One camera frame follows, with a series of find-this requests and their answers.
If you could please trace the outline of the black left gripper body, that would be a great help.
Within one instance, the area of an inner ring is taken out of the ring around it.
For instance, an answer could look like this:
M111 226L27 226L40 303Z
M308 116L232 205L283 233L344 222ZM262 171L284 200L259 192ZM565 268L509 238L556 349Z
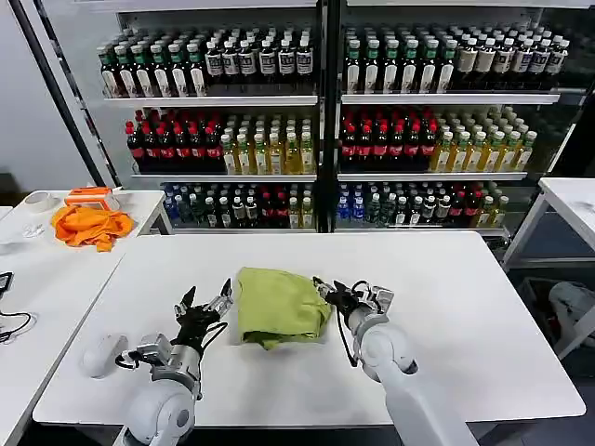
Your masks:
M175 305L175 316L179 325L175 344L191 348L201 348L209 328L219 322L219 313L206 305Z

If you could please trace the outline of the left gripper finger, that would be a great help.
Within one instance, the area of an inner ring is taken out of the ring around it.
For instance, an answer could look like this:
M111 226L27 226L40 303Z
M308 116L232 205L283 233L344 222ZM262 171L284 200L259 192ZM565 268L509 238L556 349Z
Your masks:
M177 318L184 316L189 309L192 308L193 299L195 296L196 287L193 286L181 299L179 304L174 306L175 315Z
M204 311L216 313L219 318L223 318L233 305L233 291L231 288L231 278L224 282L222 289L216 297L204 306Z

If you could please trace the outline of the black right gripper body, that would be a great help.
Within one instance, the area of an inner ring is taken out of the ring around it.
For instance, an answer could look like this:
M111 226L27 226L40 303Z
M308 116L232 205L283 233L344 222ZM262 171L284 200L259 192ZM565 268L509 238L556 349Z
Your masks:
M335 306L344 318L348 318L359 307L360 297L360 292L353 292L350 288L345 288L327 292L324 300Z

